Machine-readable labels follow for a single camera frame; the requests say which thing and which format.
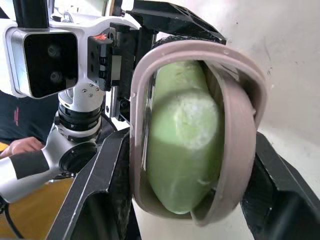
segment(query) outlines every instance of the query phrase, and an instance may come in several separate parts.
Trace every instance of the robotic arm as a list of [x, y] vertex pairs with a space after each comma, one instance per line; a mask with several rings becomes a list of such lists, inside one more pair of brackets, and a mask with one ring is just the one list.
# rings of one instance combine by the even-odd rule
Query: robotic arm
[[[200, 25], [182, 13], [175, 18], [175, 28], [162, 22], [175, 17], [169, 12], [158, 16], [154, 25], [155, 16], [139, 10], [129, 13], [137, 20], [144, 18], [140, 28], [113, 16], [85, 24], [49, 24], [45, 1], [13, 2], [16, 22], [1, 19], [0, 58], [6, 66], [1, 71], [1, 90], [35, 99], [59, 92], [59, 108], [40, 152], [0, 162], [0, 197], [5, 203], [17, 201], [61, 173], [78, 173], [97, 152], [95, 140], [104, 109], [109, 118], [129, 123], [133, 72], [158, 31], [226, 43], [212, 26], [204, 21]], [[187, 26], [205, 32], [199, 35], [182, 28]], [[105, 92], [106, 106], [102, 106]]]

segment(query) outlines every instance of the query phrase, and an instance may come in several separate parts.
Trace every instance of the black strap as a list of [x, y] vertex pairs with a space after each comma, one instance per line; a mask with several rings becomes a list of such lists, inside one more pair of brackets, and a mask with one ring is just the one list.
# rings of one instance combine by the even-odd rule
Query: black strap
[[44, 173], [50, 169], [42, 151], [16, 154], [11, 156], [10, 159], [17, 179]]

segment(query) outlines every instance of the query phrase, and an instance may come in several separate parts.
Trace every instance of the plastic container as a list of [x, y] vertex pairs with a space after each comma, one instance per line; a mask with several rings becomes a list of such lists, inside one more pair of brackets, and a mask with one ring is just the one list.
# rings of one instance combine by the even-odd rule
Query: plastic container
[[[224, 154], [215, 190], [191, 213], [177, 215], [165, 209], [148, 182], [145, 149], [155, 74], [162, 66], [185, 60], [200, 61], [209, 91], [224, 111]], [[240, 202], [251, 176], [256, 131], [267, 100], [266, 84], [252, 60], [225, 45], [183, 40], [148, 52], [137, 65], [131, 84], [130, 182], [136, 203], [151, 214], [192, 219], [199, 226], [225, 218]]]

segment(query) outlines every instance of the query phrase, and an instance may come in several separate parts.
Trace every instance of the green object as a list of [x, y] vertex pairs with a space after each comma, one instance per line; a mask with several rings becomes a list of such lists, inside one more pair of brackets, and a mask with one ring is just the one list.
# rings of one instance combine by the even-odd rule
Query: green object
[[162, 67], [156, 76], [146, 173], [164, 207], [186, 214], [218, 179], [224, 117], [197, 61]]

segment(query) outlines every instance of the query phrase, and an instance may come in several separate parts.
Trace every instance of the yellow surface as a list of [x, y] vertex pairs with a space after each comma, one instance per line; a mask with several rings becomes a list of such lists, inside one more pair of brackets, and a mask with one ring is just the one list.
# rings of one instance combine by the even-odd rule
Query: yellow surface
[[5, 150], [8, 147], [7, 144], [0, 142], [0, 152], [2, 152], [3, 150]]
[[[32, 194], [10, 204], [12, 221], [25, 239], [45, 239], [71, 187], [73, 179], [47, 183]], [[16, 238], [5, 215], [0, 215], [0, 238]]]

